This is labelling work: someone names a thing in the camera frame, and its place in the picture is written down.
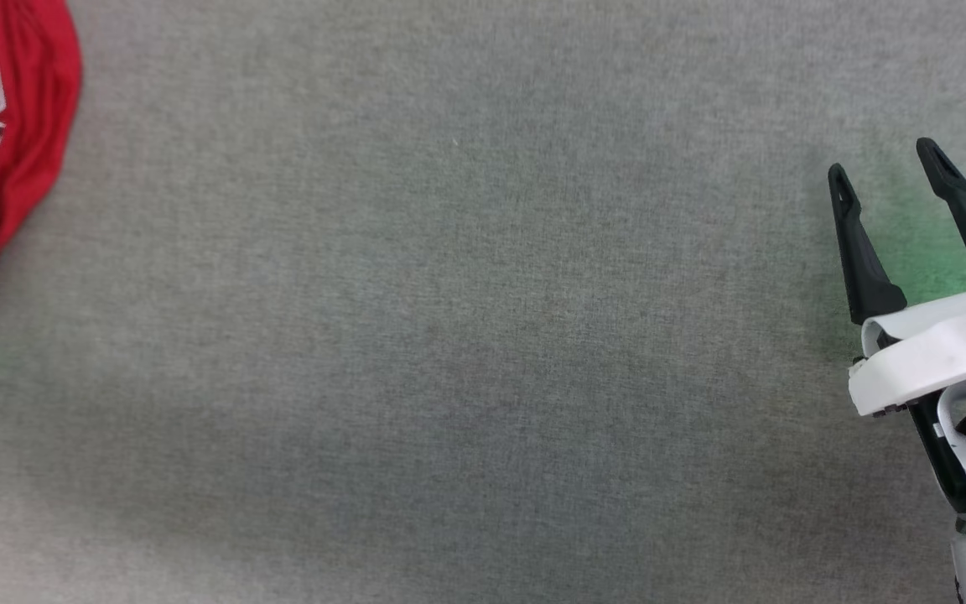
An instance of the gray carpet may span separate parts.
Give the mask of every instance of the gray carpet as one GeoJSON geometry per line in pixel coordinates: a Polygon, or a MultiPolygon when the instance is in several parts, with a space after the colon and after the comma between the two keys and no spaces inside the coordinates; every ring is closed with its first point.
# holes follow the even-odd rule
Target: gray carpet
{"type": "Polygon", "coordinates": [[[910,420],[847,399],[825,175],[963,290],[915,142],[966,173],[966,3],[73,11],[0,604],[954,601],[910,420]]]}

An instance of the red hat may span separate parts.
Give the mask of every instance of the red hat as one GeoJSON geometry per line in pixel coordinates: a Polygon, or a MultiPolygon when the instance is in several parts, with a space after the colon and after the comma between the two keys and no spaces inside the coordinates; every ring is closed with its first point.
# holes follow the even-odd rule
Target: red hat
{"type": "Polygon", "coordinates": [[[58,176],[80,88],[65,0],[0,0],[0,251],[58,176]]]}

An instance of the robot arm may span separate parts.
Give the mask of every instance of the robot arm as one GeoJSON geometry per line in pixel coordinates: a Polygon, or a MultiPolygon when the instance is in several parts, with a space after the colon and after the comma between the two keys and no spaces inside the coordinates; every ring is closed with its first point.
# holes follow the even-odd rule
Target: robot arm
{"type": "MultiPolygon", "coordinates": [[[[966,179],[929,138],[920,138],[917,153],[966,247],[966,179]]],[[[875,255],[859,198],[840,165],[829,169],[829,191],[850,316],[862,326],[864,356],[849,370],[849,393],[860,415],[908,410],[915,421],[956,513],[953,561],[966,603],[966,417],[959,424],[952,417],[955,403],[966,398],[966,294],[908,307],[875,255]]]]}

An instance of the gray fabric surface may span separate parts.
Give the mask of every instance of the gray fabric surface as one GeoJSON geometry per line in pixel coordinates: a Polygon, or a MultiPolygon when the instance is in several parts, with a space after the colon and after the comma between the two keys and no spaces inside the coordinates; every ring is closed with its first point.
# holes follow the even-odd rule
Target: gray fabric surface
{"type": "Polygon", "coordinates": [[[0,604],[946,603],[827,167],[965,256],[966,3],[73,4],[0,261],[0,604]]]}

